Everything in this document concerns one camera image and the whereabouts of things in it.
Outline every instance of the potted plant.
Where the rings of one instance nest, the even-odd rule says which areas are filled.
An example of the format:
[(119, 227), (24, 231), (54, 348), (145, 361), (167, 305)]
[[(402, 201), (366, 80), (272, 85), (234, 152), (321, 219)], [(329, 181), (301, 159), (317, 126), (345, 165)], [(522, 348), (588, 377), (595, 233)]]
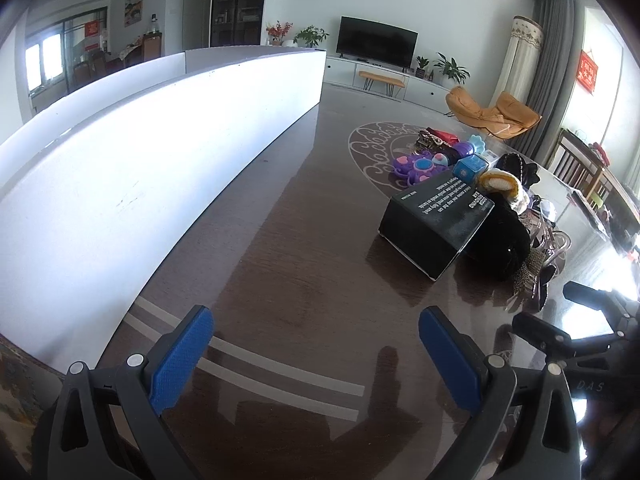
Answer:
[(284, 25), (281, 25), (280, 22), (276, 22), (275, 26), (267, 25), (267, 34), (271, 38), (271, 44), (280, 46), (291, 27), (293, 27), (293, 23), (289, 22), (285, 22)]
[(416, 57), (415, 60), (418, 62), (418, 68), (415, 69), (415, 76), (424, 79), (424, 69), (427, 68), (429, 60), (422, 56)]
[(439, 59), (434, 66), (439, 67), (442, 70), (442, 86), (448, 89), (452, 89), (456, 85), (463, 85), (467, 77), (471, 77), (471, 74), (463, 66), (458, 66), (456, 60), (451, 58), (449, 61), (441, 53), (438, 53), (441, 59)]
[(304, 30), (301, 30), (296, 34), (293, 41), (300, 45), (300, 42), (305, 43), (308, 48), (313, 48), (322, 43), (329, 35), (324, 31), (324, 28), (316, 27), (315, 25), (309, 25)]

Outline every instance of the small blue box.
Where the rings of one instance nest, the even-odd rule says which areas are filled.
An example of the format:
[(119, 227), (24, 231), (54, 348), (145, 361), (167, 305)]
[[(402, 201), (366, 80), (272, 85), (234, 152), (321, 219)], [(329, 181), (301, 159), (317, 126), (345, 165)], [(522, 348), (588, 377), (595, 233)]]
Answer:
[(458, 177), (465, 184), (473, 186), (476, 178), (483, 174), (489, 165), (477, 155), (461, 158), (453, 168), (453, 176)]

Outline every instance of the white stripe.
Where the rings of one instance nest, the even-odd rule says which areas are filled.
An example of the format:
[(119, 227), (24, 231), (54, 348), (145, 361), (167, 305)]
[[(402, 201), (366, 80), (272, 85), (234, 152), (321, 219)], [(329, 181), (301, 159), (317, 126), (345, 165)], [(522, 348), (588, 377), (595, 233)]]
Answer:
[[(130, 327), (140, 332), (143, 336), (151, 339), (151, 341), (155, 342), (161, 336), (159, 332), (157, 332), (150, 326), (147, 326), (139, 319), (133, 317), (128, 312), (125, 314), (124, 321)], [(258, 381), (255, 381), (248, 377), (244, 377), (236, 372), (227, 370), (226, 368), (212, 363), (205, 358), (201, 358), (198, 361), (198, 368), (210, 375), (213, 375), (214, 377), (226, 381), (227, 383), (234, 384), (235, 386), (238, 386), (243, 390), (247, 390), (254, 394), (266, 397), (267, 399), (276, 400), (277, 402), (288, 404), (289, 406), (293, 406), (296, 408), (301, 408), (302, 410), (307, 410), (308, 412), (320, 413), (321, 415), (341, 418), (343, 420), (356, 421), (358, 419), (358, 410), (336, 406), (327, 402), (321, 402), (320, 400), (308, 399), (307, 397), (302, 397), (296, 394), (285, 392), (284, 390), (279, 390), (277, 388), (274, 388), (273, 386), (259, 383)]]
[[(134, 303), (168, 325), (175, 327), (180, 323), (179, 318), (175, 317), (173, 314), (169, 314), (141, 296), (137, 297)], [(313, 384), (314, 386), (320, 386), (321, 388), (333, 390), (334, 392), (342, 392), (344, 394), (359, 397), (364, 395), (364, 386), (359, 384), (348, 383), (346, 381), (332, 379), (331, 377), (315, 374), (313, 372), (307, 372), (306, 370), (301, 370), (300, 368), (295, 368), (293, 366), (274, 361), (273, 359), (261, 356), (260, 354), (255, 354), (215, 336), (211, 338), (209, 346), (258, 368), (263, 368), (264, 370), (274, 372), (275, 374), (295, 379), (301, 383)]]

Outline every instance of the black box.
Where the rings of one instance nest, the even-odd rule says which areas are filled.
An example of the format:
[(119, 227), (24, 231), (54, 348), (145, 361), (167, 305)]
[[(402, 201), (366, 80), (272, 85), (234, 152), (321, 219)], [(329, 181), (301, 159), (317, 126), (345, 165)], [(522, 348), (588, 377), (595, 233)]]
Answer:
[(393, 195), (378, 232), (435, 281), (493, 208), (448, 170)]

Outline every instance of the television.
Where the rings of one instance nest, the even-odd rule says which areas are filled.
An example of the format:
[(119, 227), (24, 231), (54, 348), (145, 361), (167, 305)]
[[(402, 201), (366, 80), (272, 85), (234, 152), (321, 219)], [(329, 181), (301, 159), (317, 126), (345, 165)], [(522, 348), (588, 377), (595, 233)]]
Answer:
[(338, 54), (375, 59), (408, 68), (414, 59), (417, 39), (417, 32), (343, 16), (335, 50)]

